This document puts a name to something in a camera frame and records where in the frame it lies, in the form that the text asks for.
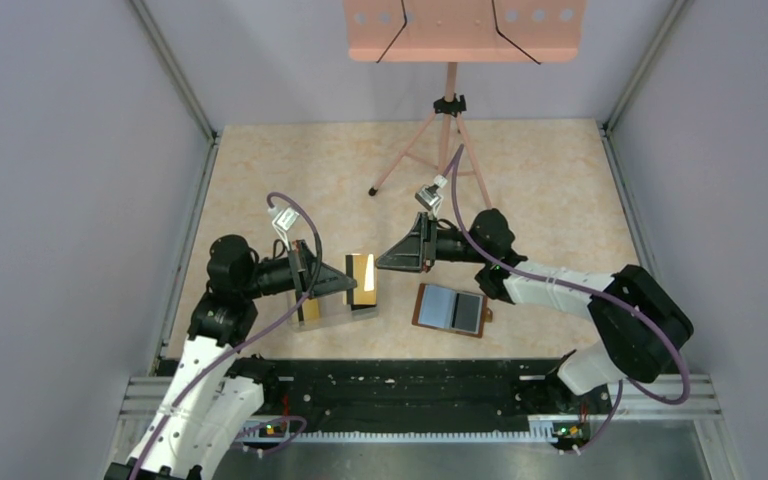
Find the clear acrylic card box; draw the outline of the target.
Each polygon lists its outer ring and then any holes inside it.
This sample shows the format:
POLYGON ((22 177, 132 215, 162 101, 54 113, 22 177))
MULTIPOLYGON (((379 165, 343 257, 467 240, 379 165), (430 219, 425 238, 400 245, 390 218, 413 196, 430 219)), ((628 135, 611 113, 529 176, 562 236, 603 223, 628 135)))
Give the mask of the clear acrylic card box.
POLYGON ((379 307, 374 312, 351 312, 349 306, 345 303, 345 294, 333 294, 320 298, 319 300, 322 319, 317 325, 303 327, 296 323, 295 313, 290 316, 287 323, 297 332, 307 332, 323 328, 332 328, 356 321, 364 321, 376 318, 379 315, 379 307))

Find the brown leather card holder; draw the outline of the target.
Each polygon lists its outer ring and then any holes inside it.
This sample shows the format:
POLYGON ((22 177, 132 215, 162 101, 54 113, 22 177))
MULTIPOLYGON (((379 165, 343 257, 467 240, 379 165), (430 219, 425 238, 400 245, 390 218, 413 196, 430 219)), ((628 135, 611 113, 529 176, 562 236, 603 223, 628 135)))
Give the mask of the brown leather card holder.
POLYGON ((421 283, 418 288, 411 324, 416 327, 456 335, 482 338, 484 327, 487 323, 493 321, 493 316, 493 311, 489 307, 489 299, 483 294, 456 290, 436 284, 421 283), (482 324, 477 334, 460 332, 451 328, 453 307, 458 293, 471 293, 484 298, 482 324))

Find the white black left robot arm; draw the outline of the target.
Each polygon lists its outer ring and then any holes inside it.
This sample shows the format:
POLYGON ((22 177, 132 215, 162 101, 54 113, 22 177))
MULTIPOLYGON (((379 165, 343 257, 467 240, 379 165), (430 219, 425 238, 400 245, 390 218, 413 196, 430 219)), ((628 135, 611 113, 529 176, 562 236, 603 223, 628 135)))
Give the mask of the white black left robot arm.
POLYGON ((279 404, 280 386, 261 359, 235 367, 250 345, 255 301, 292 292, 290 308, 352 290, 357 281, 323 263, 299 240, 278 258, 261 259, 239 235, 210 247, 206 291, 194 308, 171 383, 154 418, 127 459, 113 462, 108 479, 210 479, 244 423, 279 404))

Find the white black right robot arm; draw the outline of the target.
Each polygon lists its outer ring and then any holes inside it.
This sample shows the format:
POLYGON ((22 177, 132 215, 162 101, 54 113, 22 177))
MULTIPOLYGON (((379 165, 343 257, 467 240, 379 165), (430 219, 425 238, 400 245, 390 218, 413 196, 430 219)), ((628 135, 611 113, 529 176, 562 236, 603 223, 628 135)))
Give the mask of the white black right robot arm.
POLYGON ((485 296, 509 304, 552 308, 589 320, 598 341, 567 355, 546 385, 549 404, 572 412, 597 387, 630 380, 650 384, 667 370, 688 369, 679 351, 692 322, 654 277, 638 265, 617 273, 581 273, 529 260, 513 248, 514 233, 497 209, 483 210, 461 229, 417 215, 408 234, 377 260, 380 270, 421 273, 438 261, 475 263, 485 296))

